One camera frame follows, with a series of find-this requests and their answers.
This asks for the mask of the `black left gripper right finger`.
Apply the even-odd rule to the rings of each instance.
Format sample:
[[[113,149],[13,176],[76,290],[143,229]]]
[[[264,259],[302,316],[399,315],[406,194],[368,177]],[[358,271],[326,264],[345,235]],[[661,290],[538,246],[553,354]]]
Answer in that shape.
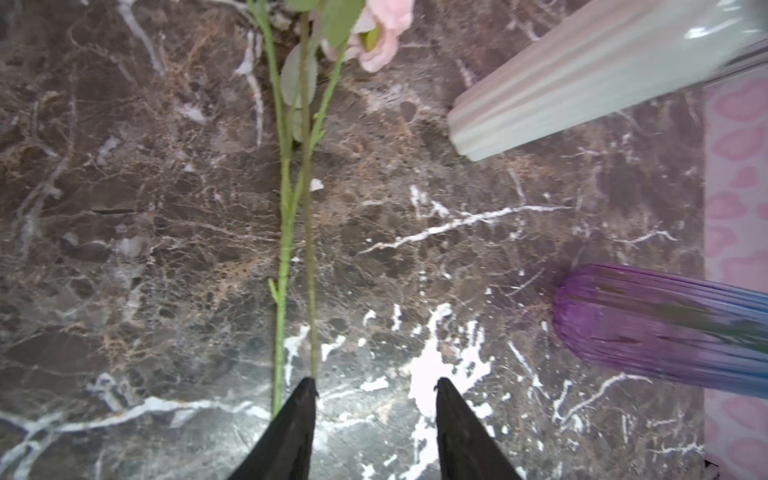
[[[454,384],[441,377],[435,391],[441,478],[521,480]]]

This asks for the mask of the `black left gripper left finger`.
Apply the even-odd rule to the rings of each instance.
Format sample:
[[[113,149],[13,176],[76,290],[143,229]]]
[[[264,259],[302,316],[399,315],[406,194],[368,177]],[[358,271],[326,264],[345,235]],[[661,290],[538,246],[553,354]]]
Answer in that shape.
[[[307,480],[317,398],[315,379],[304,377],[229,479]]]

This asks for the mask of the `large pink peony stem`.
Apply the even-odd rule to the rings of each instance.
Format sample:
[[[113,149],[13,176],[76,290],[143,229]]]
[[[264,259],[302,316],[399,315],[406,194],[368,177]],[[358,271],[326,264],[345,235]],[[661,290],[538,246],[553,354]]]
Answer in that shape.
[[[268,287],[275,304],[272,411],[283,406],[285,327],[295,225],[305,229],[304,260],[310,373],[319,367],[316,304],[316,252],[311,181],[313,154],[325,135],[324,123],[345,62],[355,60],[366,72],[387,66],[400,36],[413,22],[411,1],[287,1],[298,16],[298,42],[278,60],[265,1],[249,1],[247,12],[261,31],[273,92],[279,144],[280,250],[276,278]]]

